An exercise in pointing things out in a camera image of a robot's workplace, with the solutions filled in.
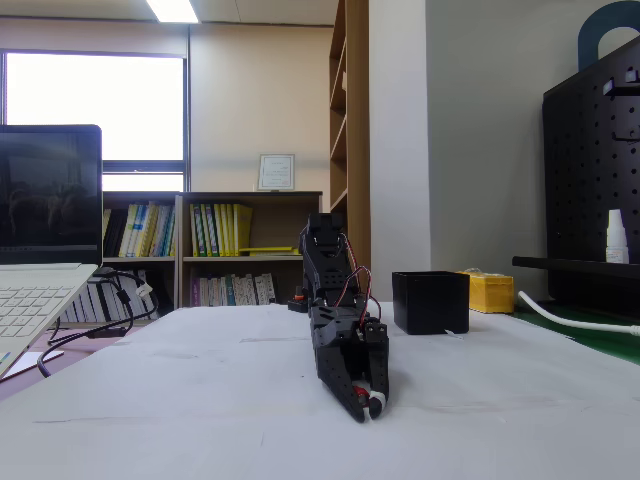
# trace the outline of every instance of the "ceiling light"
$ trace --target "ceiling light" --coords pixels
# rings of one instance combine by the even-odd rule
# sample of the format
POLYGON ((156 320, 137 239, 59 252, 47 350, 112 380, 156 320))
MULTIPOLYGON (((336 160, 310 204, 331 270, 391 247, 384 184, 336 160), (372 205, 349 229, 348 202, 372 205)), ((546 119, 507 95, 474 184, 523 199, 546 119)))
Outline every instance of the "ceiling light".
POLYGON ((159 22, 198 23, 189 0, 147 0, 159 22))

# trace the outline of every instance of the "dropper bottle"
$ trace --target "dropper bottle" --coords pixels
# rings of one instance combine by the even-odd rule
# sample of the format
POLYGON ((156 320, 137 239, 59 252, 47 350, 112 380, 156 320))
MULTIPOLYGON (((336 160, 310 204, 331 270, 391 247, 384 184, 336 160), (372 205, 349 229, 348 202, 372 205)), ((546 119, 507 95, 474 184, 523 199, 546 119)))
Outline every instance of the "dropper bottle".
POLYGON ((609 210, 607 263, 629 263, 627 235, 622 225, 622 214, 620 210, 609 210))

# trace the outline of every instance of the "ceiling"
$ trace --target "ceiling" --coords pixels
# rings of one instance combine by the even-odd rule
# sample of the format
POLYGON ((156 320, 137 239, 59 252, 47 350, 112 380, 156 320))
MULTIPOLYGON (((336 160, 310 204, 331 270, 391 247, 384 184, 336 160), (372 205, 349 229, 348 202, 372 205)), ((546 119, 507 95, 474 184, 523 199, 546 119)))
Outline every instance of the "ceiling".
MULTIPOLYGON (((338 0, 191 0, 205 22, 333 25, 338 0)), ((146 0, 1 0, 0 15, 155 20, 146 0)))

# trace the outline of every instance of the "laptop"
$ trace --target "laptop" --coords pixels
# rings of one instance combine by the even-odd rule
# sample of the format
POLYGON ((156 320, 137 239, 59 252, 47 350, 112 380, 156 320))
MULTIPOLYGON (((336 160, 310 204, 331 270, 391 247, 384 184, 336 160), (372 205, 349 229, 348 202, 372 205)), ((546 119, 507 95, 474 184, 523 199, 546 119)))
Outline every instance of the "laptop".
POLYGON ((0 378, 102 264, 97 126, 0 126, 0 378))

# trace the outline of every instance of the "laptop screen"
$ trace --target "laptop screen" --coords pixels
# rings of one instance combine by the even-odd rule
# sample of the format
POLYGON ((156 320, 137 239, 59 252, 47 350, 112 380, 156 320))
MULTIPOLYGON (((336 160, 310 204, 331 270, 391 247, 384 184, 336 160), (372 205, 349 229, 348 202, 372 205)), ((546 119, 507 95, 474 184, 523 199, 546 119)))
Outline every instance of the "laptop screen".
POLYGON ((96 126, 0 126, 0 264, 102 263, 96 126))

